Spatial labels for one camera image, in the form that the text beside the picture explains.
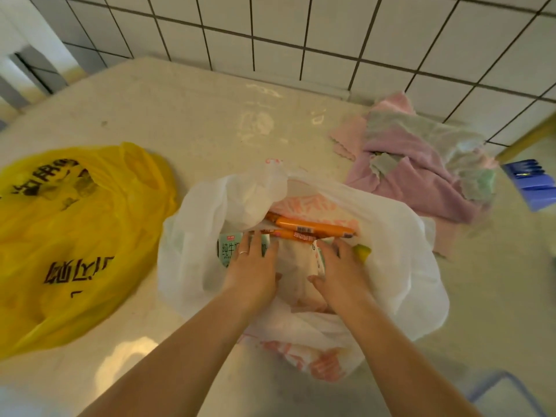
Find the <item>white plastic bag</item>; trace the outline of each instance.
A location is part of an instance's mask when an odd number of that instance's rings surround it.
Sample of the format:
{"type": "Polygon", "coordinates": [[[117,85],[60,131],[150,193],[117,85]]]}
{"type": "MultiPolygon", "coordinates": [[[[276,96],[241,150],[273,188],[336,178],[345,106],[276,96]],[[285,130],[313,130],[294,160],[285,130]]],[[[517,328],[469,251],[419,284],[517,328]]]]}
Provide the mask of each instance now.
{"type": "MultiPolygon", "coordinates": [[[[224,280],[226,268],[216,254],[219,233],[252,228],[280,201],[311,196],[324,197],[337,206],[334,211],[320,208],[321,216],[314,218],[330,214],[333,220],[335,214],[347,213],[357,221],[359,243],[372,248],[365,267],[375,297],[410,339],[444,323],[448,296],[419,216],[404,203],[274,161],[195,185],[180,210],[165,221],[158,249],[158,286],[166,300],[189,319],[212,299],[224,280]]],[[[283,296],[275,298],[240,342],[260,343],[298,369],[330,381],[350,373],[364,359],[337,315],[292,312],[283,296]]]]}

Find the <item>forearm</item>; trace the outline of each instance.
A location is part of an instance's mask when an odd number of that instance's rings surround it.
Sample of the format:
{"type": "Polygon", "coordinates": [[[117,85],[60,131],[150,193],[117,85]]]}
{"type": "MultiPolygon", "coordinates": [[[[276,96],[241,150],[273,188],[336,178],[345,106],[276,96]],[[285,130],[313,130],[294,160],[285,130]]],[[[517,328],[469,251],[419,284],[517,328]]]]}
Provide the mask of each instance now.
{"type": "Polygon", "coordinates": [[[394,417],[480,416],[370,301],[343,313],[394,417]]]}
{"type": "Polygon", "coordinates": [[[215,297],[81,416],[195,416],[247,325],[232,295],[215,297]]]}

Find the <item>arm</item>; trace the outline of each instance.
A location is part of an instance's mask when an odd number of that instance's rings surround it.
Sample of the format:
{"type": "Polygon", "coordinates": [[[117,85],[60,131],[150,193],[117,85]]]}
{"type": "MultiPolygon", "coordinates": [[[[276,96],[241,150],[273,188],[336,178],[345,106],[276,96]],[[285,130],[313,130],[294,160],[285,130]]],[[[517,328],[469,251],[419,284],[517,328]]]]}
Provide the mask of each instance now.
{"type": "Polygon", "coordinates": [[[309,280],[355,337],[391,414],[480,417],[380,310],[351,247],[339,239],[335,244],[339,257],[330,245],[319,242],[326,263],[325,280],[314,275],[309,280]]]}
{"type": "Polygon", "coordinates": [[[250,320],[276,294],[278,244],[261,257],[261,234],[241,239],[222,292],[122,376],[81,417],[195,416],[250,320]]]}

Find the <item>person's right hand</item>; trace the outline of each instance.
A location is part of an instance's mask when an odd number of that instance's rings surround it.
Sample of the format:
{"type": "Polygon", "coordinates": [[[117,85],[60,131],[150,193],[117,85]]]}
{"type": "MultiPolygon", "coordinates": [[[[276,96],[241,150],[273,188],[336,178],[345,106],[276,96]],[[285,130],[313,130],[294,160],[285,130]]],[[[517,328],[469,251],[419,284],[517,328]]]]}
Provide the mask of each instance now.
{"type": "Polygon", "coordinates": [[[332,244],[338,248],[340,257],[331,245],[317,241],[324,256],[325,277],[322,279],[317,275],[310,275],[308,280],[336,314],[342,316],[356,303],[374,303],[374,299],[365,267],[355,256],[351,246],[339,238],[334,239],[332,244]]]}

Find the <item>chair backrest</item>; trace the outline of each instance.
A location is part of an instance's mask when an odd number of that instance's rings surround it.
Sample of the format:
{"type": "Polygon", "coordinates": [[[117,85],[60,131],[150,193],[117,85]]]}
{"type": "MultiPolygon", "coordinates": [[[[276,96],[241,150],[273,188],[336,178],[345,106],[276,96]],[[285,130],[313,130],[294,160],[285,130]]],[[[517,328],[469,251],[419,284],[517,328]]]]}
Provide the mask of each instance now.
{"type": "MultiPolygon", "coordinates": [[[[44,99],[45,93],[9,57],[29,45],[43,54],[68,84],[87,76],[29,0],[0,0],[0,76],[34,104],[44,99]]],[[[0,120],[10,123],[18,114],[0,97],[0,120]]]]}

